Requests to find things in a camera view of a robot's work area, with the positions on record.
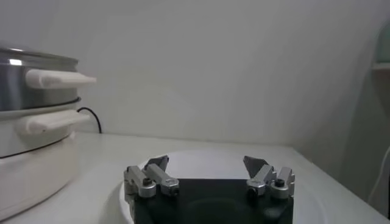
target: white plate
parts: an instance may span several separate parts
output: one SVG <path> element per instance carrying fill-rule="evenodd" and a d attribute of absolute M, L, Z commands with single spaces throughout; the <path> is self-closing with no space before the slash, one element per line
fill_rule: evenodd
<path fill-rule="evenodd" d="M 168 154 L 169 163 L 166 172 L 176 178 L 231 178 L 248 179 L 248 173 L 243 163 L 242 153 L 232 153 L 223 150 L 189 150 Z M 283 166 L 272 158 L 262 155 L 258 158 L 265 159 L 273 165 L 277 171 Z M 296 189 L 294 196 L 294 223 L 299 224 L 326 224 L 324 207 L 305 184 L 303 178 L 296 173 Z M 119 191 L 119 203 L 123 217 L 127 223 L 133 224 L 130 216 L 129 204 L 124 199 L 124 185 Z"/>

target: white wall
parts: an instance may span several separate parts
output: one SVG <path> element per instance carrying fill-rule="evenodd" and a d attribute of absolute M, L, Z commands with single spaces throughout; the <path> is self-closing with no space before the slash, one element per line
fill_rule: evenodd
<path fill-rule="evenodd" d="M 80 59 L 106 133 L 288 144 L 333 176 L 385 0 L 6 0 L 1 39 Z"/>

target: white steamer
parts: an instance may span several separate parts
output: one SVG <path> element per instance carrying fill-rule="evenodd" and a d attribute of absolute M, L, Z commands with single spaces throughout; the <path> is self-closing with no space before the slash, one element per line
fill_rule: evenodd
<path fill-rule="evenodd" d="M 0 44 L 0 220 L 60 190 L 77 173 L 77 60 Z"/>

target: metal bracket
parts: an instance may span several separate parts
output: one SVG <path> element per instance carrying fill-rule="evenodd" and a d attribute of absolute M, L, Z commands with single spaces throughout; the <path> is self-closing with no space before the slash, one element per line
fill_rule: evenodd
<path fill-rule="evenodd" d="M 270 165 L 263 165 L 260 171 L 251 179 L 246 181 L 248 186 L 248 196 L 257 198 L 266 191 L 266 186 L 276 179 L 276 172 Z"/>
<path fill-rule="evenodd" d="M 294 196 L 295 175 L 293 170 L 283 167 L 276 181 L 271 183 L 271 195 L 277 199 L 287 199 Z"/>
<path fill-rule="evenodd" d="M 124 172 L 125 194 L 138 194 L 143 198 L 151 198 L 156 194 L 156 184 L 145 176 L 138 166 L 129 166 Z"/>
<path fill-rule="evenodd" d="M 149 164 L 145 167 L 145 174 L 154 180 L 161 187 L 161 192 L 168 196 L 179 194 L 179 180 L 170 177 L 156 164 Z"/>

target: stainless steel pot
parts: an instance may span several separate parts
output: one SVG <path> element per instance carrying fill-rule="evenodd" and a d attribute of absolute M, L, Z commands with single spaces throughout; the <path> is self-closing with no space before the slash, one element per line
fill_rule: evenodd
<path fill-rule="evenodd" d="M 53 107 L 79 100 L 77 87 L 96 80 L 73 58 L 0 42 L 0 111 Z"/>

